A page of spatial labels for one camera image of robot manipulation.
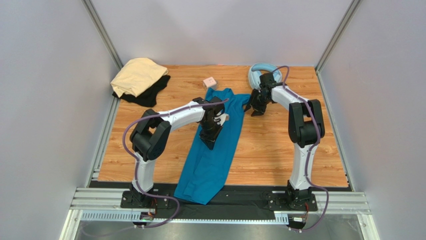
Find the blue t shirt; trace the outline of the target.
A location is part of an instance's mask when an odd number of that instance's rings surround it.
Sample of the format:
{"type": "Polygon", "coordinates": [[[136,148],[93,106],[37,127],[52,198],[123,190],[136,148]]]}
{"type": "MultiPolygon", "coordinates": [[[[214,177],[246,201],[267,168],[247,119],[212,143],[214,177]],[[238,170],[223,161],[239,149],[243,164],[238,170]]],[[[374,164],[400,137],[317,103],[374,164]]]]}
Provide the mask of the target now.
{"type": "Polygon", "coordinates": [[[224,123],[212,150],[199,137],[202,128],[197,128],[173,194],[180,200],[202,205],[210,202],[227,181],[243,127],[243,106],[248,103],[250,95],[235,94],[230,88],[209,89],[205,99],[214,97],[228,99],[224,104],[224,112],[229,115],[229,120],[224,123]]]}

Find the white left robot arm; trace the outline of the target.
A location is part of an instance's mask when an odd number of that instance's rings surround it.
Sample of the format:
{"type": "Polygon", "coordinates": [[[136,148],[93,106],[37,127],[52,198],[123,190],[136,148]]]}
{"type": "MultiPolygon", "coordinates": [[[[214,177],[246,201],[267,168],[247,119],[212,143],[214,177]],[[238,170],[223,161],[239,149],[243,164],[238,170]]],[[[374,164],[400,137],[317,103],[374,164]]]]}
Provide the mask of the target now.
{"type": "Polygon", "coordinates": [[[122,142],[126,143],[129,130],[131,148],[123,145],[125,151],[135,158],[134,176],[131,187],[124,191],[120,206],[123,209],[153,208],[159,195],[151,192],[154,186],[156,160],[164,152],[170,133],[191,123],[201,127],[199,138],[213,150],[217,138],[228,120],[225,112],[226,99],[213,97],[205,100],[194,98],[178,108],[156,112],[146,110],[142,117],[132,122],[124,131],[122,142]]]}

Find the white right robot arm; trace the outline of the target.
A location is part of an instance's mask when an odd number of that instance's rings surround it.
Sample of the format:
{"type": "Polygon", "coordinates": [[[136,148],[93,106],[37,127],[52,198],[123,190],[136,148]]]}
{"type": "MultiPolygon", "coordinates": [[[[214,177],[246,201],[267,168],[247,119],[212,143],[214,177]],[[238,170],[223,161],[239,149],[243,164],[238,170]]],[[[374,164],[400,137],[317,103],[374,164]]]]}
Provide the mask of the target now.
{"type": "Polygon", "coordinates": [[[253,117],[262,116],[269,103],[278,103],[288,110],[288,135],[294,144],[294,158],[281,203],[289,210],[304,210],[313,200],[313,159],[325,135],[321,103],[300,96],[284,82],[278,82],[271,72],[256,71],[248,79],[252,92],[245,111],[252,109],[253,117]]]}

